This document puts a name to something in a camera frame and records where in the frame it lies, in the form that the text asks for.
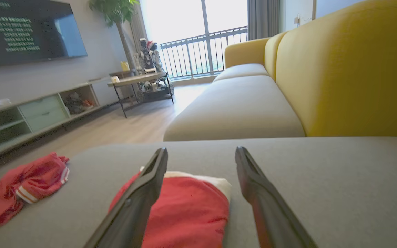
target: tv screen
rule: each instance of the tv screen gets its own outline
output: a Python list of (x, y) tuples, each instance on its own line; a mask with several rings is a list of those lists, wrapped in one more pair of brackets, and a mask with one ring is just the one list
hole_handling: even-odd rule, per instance
[(0, 66), (87, 56), (67, 3), (0, 0)]

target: wall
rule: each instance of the wall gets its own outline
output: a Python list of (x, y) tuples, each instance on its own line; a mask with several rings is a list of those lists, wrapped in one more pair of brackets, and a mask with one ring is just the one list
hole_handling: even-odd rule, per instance
[(317, 0), (316, 17), (322, 17), (363, 0)]
[[(0, 67), (0, 99), (24, 102), (121, 70), (120, 61), (126, 57), (117, 28), (107, 28), (87, 0), (61, 1), (71, 4), (88, 56)], [(128, 23), (124, 28), (131, 33)]]
[(312, 20), (314, 0), (280, 0), (280, 31), (285, 32), (296, 28), (295, 17), (299, 15), (300, 24)]

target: balcony railing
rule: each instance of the balcony railing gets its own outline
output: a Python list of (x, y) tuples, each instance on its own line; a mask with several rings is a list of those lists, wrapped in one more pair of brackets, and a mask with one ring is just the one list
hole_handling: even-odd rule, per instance
[(215, 75), (225, 69), (225, 48), (245, 41), (247, 27), (238, 27), (160, 44), (160, 57), (173, 80)]

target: yellow bottle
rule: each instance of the yellow bottle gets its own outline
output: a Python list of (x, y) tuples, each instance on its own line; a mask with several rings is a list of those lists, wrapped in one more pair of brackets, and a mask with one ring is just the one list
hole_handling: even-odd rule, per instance
[(120, 65), (122, 66), (122, 70), (124, 72), (128, 72), (130, 70), (130, 66), (128, 65), (128, 62), (121, 62)]

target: wooden floor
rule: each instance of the wooden floor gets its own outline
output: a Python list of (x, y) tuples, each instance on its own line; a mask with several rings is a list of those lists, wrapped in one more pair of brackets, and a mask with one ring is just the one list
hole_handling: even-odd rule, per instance
[(170, 122), (209, 84), (175, 88), (171, 99), (149, 102), (126, 112), (120, 105), (105, 108), (79, 121), (57, 129), (0, 157), (0, 177), (8, 170), (43, 157), (52, 151), (73, 157), (88, 148), (115, 143), (153, 143), (163, 141)]

